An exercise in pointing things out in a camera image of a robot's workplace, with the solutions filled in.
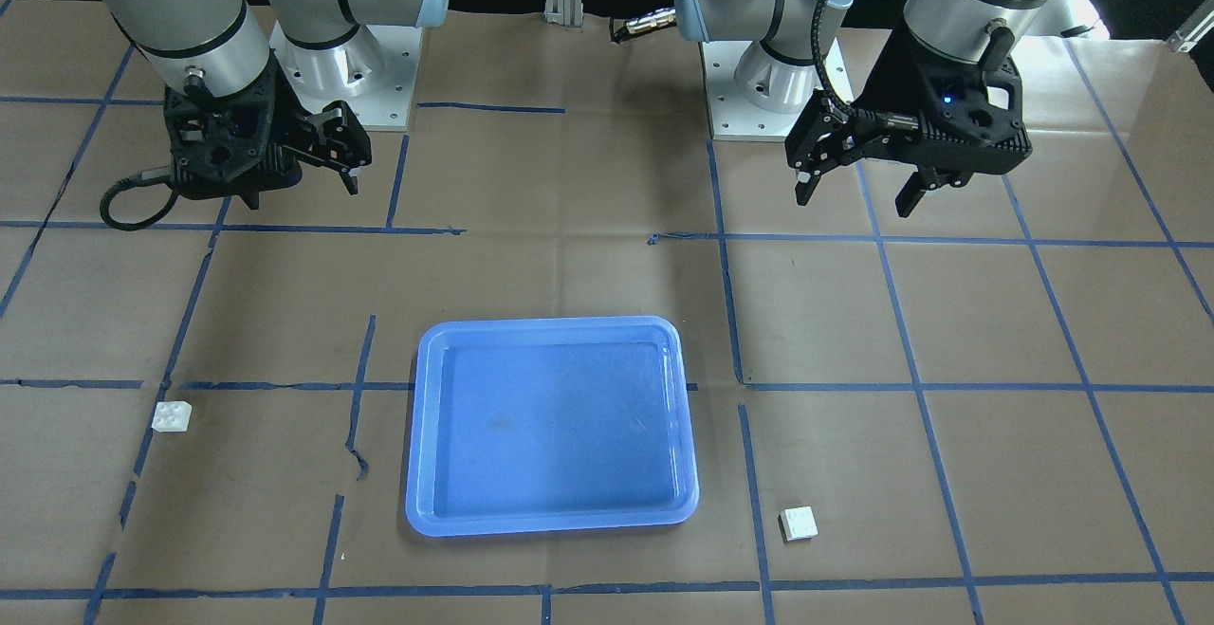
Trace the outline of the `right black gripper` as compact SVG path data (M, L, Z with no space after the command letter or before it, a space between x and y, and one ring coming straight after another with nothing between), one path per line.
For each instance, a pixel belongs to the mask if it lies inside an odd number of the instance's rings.
M246 89L204 106L166 86L169 187L187 200L239 197L256 210L261 192L291 188L304 178L299 159L285 148L302 113L273 55ZM350 103L331 101L301 125L304 161L337 172L348 194L359 193L361 167L373 161L373 150Z

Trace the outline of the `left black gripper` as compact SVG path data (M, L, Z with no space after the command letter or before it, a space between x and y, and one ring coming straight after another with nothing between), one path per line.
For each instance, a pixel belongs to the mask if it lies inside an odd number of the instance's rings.
M919 41L901 23L885 42L853 109L872 127L892 133L885 158L917 170L896 197L900 218L910 214L958 174L1005 175L1032 154L1023 124L1023 90L1010 58L1014 33L1006 25L981 34L977 62L957 62ZM784 141L785 164L795 171L795 201L806 206L819 181L860 160L855 112L829 100L810 100Z

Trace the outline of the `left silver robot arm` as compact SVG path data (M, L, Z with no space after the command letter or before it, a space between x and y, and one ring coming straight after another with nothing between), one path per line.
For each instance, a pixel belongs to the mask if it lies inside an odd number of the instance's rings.
M921 197L1006 175L1032 154L1012 49L1049 0L906 0L861 93L845 101L826 53L853 0L673 0L693 42L747 42L751 101L772 90L760 68L815 72L817 89L788 106L785 163L806 205L819 181L866 158L910 164L894 206L910 217Z

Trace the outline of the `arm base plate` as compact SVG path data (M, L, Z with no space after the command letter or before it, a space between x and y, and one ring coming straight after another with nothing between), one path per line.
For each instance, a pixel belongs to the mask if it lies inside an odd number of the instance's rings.
M760 42L702 42L711 140L782 142L822 89L813 64L787 64Z
M337 45L299 46L276 23L270 50L304 109L345 101L365 131L407 132L422 36L414 25L356 25Z

